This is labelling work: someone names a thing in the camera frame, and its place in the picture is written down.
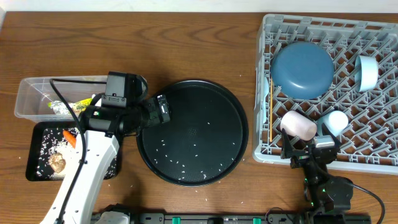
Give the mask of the light blue cup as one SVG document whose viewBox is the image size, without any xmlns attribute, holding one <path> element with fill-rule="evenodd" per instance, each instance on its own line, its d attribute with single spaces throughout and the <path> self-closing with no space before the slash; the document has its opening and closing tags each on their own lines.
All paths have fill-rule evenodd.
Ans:
<svg viewBox="0 0 398 224">
<path fill-rule="evenodd" d="M 348 125 L 348 117 L 342 111 L 332 111 L 317 120 L 317 134 L 322 136 L 322 124 L 324 124 L 329 131 L 338 136 Z"/>
</svg>

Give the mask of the white plastic knife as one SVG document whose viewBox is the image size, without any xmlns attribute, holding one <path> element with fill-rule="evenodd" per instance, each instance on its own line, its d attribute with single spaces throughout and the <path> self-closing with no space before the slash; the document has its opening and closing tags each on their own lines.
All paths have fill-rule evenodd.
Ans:
<svg viewBox="0 0 398 224">
<path fill-rule="evenodd" d="M 269 94 L 269 82 L 268 79 L 264 79 L 264 86 L 263 86 L 263 104 L 262 104 L 262 112 L 263 112 L 263 123 L 265 124 L 267 121 L 267 96 Z"/>
</svg>

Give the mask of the dark blue plate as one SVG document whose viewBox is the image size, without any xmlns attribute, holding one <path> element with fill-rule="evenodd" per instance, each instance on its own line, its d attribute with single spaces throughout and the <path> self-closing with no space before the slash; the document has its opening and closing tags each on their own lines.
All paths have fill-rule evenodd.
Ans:
<svg viewBox="0 0 398 224">
<path fill-rule="evenodd" d="M 272 60 L 271 78 L 283 94 L 300 100 L 317 98 L 328 91 L 334 76 L 330 55 L 311 42 L 284 47 Z"/>
</svg>

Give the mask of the light blue rice bowl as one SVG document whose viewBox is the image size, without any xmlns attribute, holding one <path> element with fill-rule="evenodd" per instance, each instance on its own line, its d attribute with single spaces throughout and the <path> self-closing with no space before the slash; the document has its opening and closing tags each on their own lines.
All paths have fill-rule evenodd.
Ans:
<svg viewBox="0 0 398 224">
<path fill-rule="evenodd" d="M 358 92 L 372 90 L 378 80 L 378 63 L 373 57 L 359 55 L 355 60 L 354 81 L 358 84 Z"/>
</svg>

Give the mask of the orange carrot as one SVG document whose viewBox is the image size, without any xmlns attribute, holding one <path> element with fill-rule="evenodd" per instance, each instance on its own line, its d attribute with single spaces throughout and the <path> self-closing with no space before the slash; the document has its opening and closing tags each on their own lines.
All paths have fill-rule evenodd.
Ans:
<svg viewBox="0 0 398 224">
<path fill-rule="evenodd" d="M 73 148 L 76 147 L 76 138 L 74 135 L 72 135 L 68 131 L 63 131 L 63 136 Z"/>
</svg>

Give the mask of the pink cup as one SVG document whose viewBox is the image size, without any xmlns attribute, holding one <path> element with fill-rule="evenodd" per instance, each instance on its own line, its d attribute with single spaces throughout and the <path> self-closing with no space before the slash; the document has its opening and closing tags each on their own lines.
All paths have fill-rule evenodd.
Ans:
<svg viewBox="0 0 398 224">
<path fill-rule="evenodd" d="M 288 111 L 283 115 L 280 123 L 280 129 L 293 137 L 309 141 L 317 133 L 317 125 L 310 119 L 296 111 Z"/>
</svg>

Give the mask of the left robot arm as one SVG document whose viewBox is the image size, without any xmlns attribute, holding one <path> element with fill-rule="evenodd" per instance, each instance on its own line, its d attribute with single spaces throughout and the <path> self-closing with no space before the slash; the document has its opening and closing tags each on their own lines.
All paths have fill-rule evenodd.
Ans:
<svg viewBox="0 0 398 224">
<path fill-rule="evenodd" d="M 43 223 L 89 223 L 106 171 L 126 136 L 170 121 L 165 95 L 147 98 L 140 75 L 109 72 L 106 89 L 80 114 L 72 113 L 79 156 L 68 172 Z"/>
</svg>

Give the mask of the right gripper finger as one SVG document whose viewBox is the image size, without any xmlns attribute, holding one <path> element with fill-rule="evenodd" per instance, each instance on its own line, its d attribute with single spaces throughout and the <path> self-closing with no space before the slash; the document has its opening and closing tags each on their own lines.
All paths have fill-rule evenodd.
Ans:
<svg viewBox="0 0 398 224">
<path fill-rule="evenodd" d="M 285 129 L 282 129 L 282 150 L 281 150 L 281 159 L 290 159 L 294 155 L 293 147 L 289 140 L 289 135 L 287 134 Z"/>
<path fill-rule="evenodd" d="M 325 123 L 322 123 L 321 125 L 321 133 L 323 136 L 330 136 L 332 138 L 335 137 L 333 133 L 328 129 Z"/>
</svg>

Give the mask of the green snack wrapper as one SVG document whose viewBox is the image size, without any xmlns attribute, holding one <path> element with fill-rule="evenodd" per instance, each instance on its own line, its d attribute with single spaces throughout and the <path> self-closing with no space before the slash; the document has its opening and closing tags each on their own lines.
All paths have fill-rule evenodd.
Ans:
<svg viewBox="0 0 398 224">
<path fill-rule="evenodd" d="M 87 98 L 84 100 L 77 101 L 75 103 L 67 103 L 67 105 L 72 109 L 72 111 L 78 116 L 82 111 L 90 105 L 92 99 Z M 47 106 L 53 110 L 55 114 L 59 115 L 70 115 L 68 108 L 62 101 L 53 101 L 47 103 Z"/>
</svg>

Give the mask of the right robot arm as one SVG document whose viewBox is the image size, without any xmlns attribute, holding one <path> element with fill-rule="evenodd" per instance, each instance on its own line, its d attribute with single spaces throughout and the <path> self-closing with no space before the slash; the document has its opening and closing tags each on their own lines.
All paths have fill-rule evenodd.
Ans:
<svg viewBox="0 0 398 224">
<path fill-rule="evenodd" d="M 344 211 L 351 208 L 353 187 L 344 177 L 332 177 L 327 165 L 337 158 L 341 142 L 322 125 L 322 136 L 315 136 L 305 149 L 294 149 L 285 129 L 282 130 L 280 157 L 290 159 L 290 167 L 302 168 L 305 175 L 304 196 L 312 204 L 292 223 L 345 223 Z"/>
</svg>

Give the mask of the wooden chopstick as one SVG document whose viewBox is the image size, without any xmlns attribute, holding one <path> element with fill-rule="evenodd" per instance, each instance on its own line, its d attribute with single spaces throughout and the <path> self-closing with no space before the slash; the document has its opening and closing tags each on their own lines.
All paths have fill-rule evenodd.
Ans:
<svg viewBox="0 0 398 224">
<path fill-rule="evenodd" d="M 269 121 L 270 121 L 270 124 L 269 124 L 269 127 L 270 127 L 270 130 L 269 130 L 269 143 L 270 144 L 272 144 L 272 140 L 273 140 L 273 127 L 272 127 L 272 123 L 273 123 L 273 121 L 272 121 L 272 119 L 273 119 L 273 91 L 274 91 L 274 85 L 273 85 L 273 80 L 272 80 L 272 78 L 270 77 L 270 96 L 269 96 L 269 108 L 270 108 L 270 116 L 269 116 Z"/>
</svg>

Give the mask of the dried brown mushroom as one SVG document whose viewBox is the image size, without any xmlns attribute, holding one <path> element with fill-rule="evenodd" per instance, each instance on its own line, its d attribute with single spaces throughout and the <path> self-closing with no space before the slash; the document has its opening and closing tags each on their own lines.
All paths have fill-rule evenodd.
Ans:
<svg viewBox="0 0 398 224">
<path fill-rule="evenodd" d="M 61 173 L 66 166 L 66 160 L 63 158 L 62 154 L 56 152 L 49 157 L 48 161 L 50 167 L 53 169 L 55 173 Z"/>
</svg>

